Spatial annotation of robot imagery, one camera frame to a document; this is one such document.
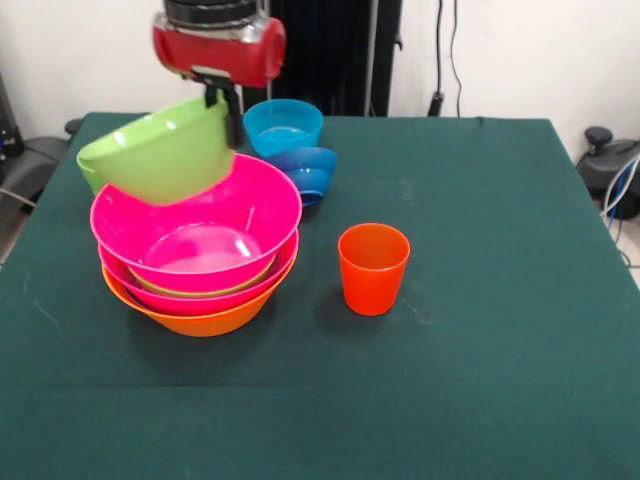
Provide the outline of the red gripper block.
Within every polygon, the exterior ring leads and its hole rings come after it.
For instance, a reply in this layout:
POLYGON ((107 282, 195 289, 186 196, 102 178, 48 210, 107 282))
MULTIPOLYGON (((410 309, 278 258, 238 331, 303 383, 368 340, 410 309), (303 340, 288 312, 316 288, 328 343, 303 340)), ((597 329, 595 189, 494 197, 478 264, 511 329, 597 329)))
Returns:
MULTIPOLYGON (((280 74, 286 51, 283 23, 257 14, 237 29, 190 30, 171 23, 166 15, 154 17, 152 42, 156 57, 168 70, 192 79, 221 76, 237 85, 262 88, 280 74)), ((234 85, 223 88, 228 106, 227 140, 231 149, 244 142, 240 98, 234 85)), ((207 84, 207 108, 218 103, 218 88, 207 84)))

